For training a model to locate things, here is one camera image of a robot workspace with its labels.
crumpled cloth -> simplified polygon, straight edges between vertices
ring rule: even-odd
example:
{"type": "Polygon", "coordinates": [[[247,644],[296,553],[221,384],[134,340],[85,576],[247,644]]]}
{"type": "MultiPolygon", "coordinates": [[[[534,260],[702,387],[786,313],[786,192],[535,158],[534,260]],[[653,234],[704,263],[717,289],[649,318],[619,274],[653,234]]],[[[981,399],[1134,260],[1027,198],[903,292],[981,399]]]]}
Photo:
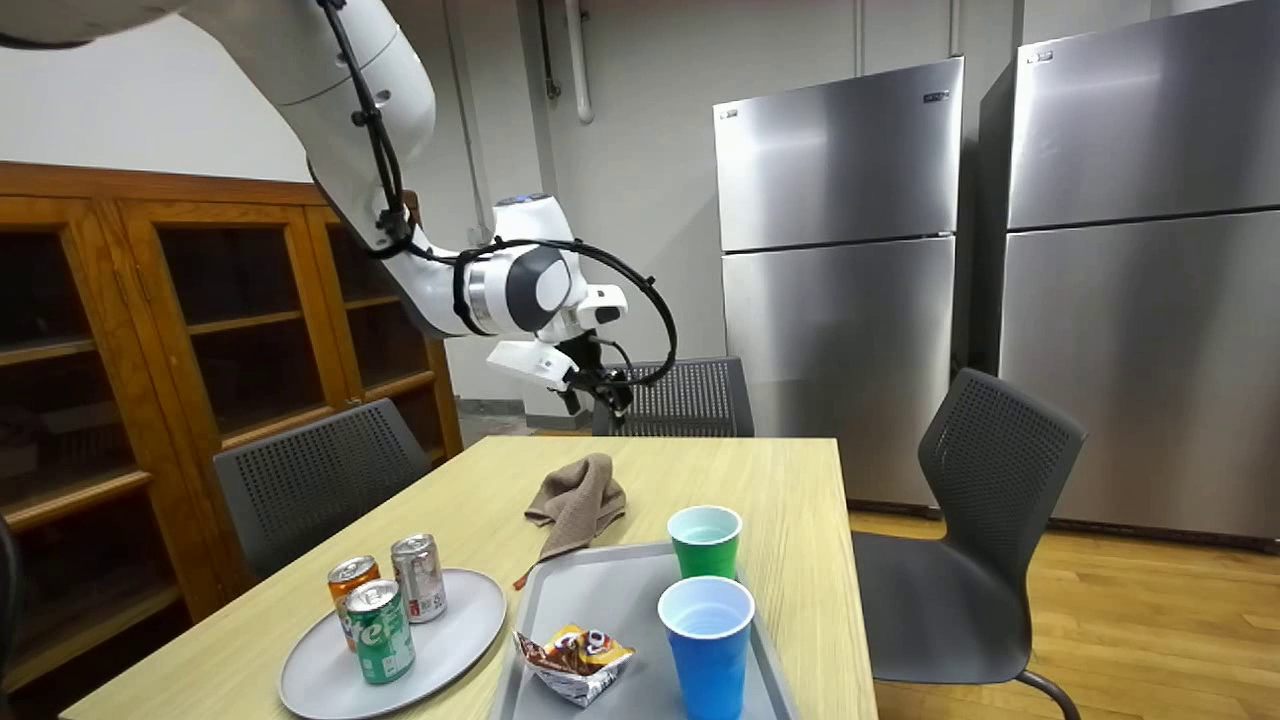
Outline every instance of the crumpled cloth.
{"type": "Polygon", "coordinates": [[[628,513],[628,493],[612,476],[612,457],[586,457],[545,476],[525,506],[530,518],[549,525],[540,561],[589,546],[599,528],[628,513]]]}

plastic cup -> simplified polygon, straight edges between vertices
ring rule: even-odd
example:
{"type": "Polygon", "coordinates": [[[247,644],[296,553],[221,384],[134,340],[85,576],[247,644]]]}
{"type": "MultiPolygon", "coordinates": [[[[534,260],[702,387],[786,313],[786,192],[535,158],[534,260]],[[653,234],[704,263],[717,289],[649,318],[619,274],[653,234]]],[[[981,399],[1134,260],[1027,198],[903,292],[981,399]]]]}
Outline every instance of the plastic cup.
{"type": "Polygon", "coordinates": [[[719,505],[681,506],[667,518],[667,535],[681,561],[681,576],[737,576],[737,540],[744,518],[719,505]]]}
{"type": "Polygon", "coordinates": [[[658,615],[667,626],[689,720],[742,720],[757,594],[724,576],[678,581],[658,615]]]}

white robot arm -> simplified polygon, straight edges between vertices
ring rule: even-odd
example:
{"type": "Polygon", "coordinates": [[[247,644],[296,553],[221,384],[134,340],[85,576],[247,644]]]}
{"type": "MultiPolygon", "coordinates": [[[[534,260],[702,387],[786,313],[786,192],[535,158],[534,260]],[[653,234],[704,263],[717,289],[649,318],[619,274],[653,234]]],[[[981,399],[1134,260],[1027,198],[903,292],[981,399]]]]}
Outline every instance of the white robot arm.
{"type": "Polygon", "coordinates": [[[434,335],[501,335],[491,362],[535,374],[576,409],[592,392],[612,411],[628,384],[666,374],[678,326],[653,279],[636,289],[667,322],[667,362],[644,381],[599,362],[597,326],[624,314],[618,284],[589,284],[579,240],[553,197],[498,202],[501,245],[438,247],[409,210],[406,167],[438,123],[438,91],[379,0],[0,0],[0,43],[72,49],[103,33],[187,14],[216,36],[307,147],[325,197],[366,240],[406,309],[434,335]]]}

plate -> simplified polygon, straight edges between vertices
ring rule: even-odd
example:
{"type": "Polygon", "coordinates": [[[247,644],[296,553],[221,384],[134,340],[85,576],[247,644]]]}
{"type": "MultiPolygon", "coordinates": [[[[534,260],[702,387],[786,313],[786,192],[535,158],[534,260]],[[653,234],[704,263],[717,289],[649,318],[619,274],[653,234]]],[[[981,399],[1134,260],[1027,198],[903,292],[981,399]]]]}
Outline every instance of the plate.
{"type": "MultiPolygon", "coordinates": [[[[589,622],[631,647],[624,676],[589,708],[553,697],[508,647],[506,681],[498,682],[491,720],[653,720],[686,716],[681,682],[667,651],[667,632],[658,620],[658,594],[681,581],[673,542],[589,546],[540,563],[525,588],[522,632],[549,641],[560,622],[589,622]]],[[[791,720],[797,708],[786,676],[752,622],[744,720],[791,720]]]]}
{"type": "Polygon", "coordinates": [[[384,716],[439,692],[489,651],[508,620],[508,600],[489,576],[449,569],[446,594],[449,612],[439,620],[414,622],[418,663],[379,686],[366,682],[355,651],[328,612],[294,647],[282,671],[282,705],[296,716],[384,716]]]}

refrigerator door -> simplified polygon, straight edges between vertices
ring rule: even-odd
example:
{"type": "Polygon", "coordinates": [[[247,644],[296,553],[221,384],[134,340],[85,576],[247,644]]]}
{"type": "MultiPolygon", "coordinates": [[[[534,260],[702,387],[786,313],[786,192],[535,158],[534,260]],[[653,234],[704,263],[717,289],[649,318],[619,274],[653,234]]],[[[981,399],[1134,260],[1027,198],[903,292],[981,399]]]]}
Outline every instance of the refrigerator door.
{"type": "Polygon", "coordinates": [[[851,498],[932,505],[915,444],[947,387],[958,240],[724,256],[757,434],[838,434],[851,498]]]}
{"type": "Polygon", "coordinates": [[[1008,229],[1280,202],[1280,2],[1021,49],[1008,229]]]}
{"type": "Polygon", "coordinates": [[[724,253],[958,229],[961,61],[717,102],[724,253]]]}
{"type": "Polygon", "coordinates": [[[1008,234],[1001,374],[1085,457],[1060,516],[1280,535],[1280,210],[1008,234]]]}

